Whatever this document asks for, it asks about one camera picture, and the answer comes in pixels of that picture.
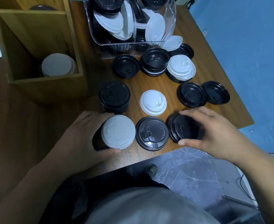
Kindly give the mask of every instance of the person's right hand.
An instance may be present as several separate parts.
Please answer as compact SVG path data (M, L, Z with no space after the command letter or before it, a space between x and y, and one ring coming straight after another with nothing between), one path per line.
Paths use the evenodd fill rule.
M232 163L242 161L249 153L259 150L245 135L226 118L206 107L180 111L181 115L190 116L205 128L202 140L181 139L179 145L193 147L225 159Z

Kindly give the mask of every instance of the person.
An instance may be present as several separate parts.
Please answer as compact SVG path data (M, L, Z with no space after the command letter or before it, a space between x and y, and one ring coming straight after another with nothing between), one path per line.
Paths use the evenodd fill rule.
M274 220L274 159L240 133L226 118L200 107L181 111L205 128L202 140L182 139L189 146L238 166L250 180L255 197ZM92 138L112 113L84 111L49 154L0 201L0 223L38 223L59 185L69 176L120 153L96 151ZM91 211L90 223L218 223L195 203L162 187L135 187L110 194Z

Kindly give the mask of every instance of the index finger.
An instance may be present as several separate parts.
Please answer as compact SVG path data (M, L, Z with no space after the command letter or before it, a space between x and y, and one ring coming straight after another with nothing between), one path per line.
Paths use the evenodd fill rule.
M100 126L109 118L114 116L114 113L101 113L97 114L86 126L90 129L90 136L93 138L95 132Z
M206 115L205 113L201 112L199 109L191 109L191 110L183 110L179 112L181 115L189 116L195 119L197 122L201 123L203 126L208 123L211 119L210 116Z

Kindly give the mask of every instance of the wooden tabletop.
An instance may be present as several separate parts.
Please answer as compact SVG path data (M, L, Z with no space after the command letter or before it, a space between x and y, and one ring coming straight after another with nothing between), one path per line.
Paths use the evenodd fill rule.
M154 89L163 93L167 99L166 111L158 116L162 120L175 110L182 110L176 89L179 84L172 82L165 74L150 77L141 71L132 79L120 79L112 74L112 60L100 60L94 52L94 43L90 37L86 13L81 1L72 1L76 32L85 61L90 97L37 106L8 86L0 59L0 199L20 181L27 171L50 151L68 126L83 110L102 111L98 100L99 87L109 80L124 82L131 91L131 103L124 115L134 124L147 116L139 105L139 99L146 90ZM206 104L229 119L236 127L242 128L254 124L244 104L227 78L225 72L201 34L186 7L177 7L174 35L183 37L195 52L192 59L196 66L196 75L192 82L202 84L214 80L224 85L231 96L225 105ZM86 179L103 174L172 150L180 146L171 139L159 151L142 149L136 141L131 146L99 165L78 174L73 179Z

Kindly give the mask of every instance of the wooden compartment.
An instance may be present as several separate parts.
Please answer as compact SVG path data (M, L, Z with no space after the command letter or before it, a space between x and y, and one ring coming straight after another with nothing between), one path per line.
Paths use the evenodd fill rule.
M57 10L30 10L39 4ZM0 0L0 48L8 82L33 101L46 103L87 96L68 0ZM52 53L71 56L78 73L43 77L41 63Z

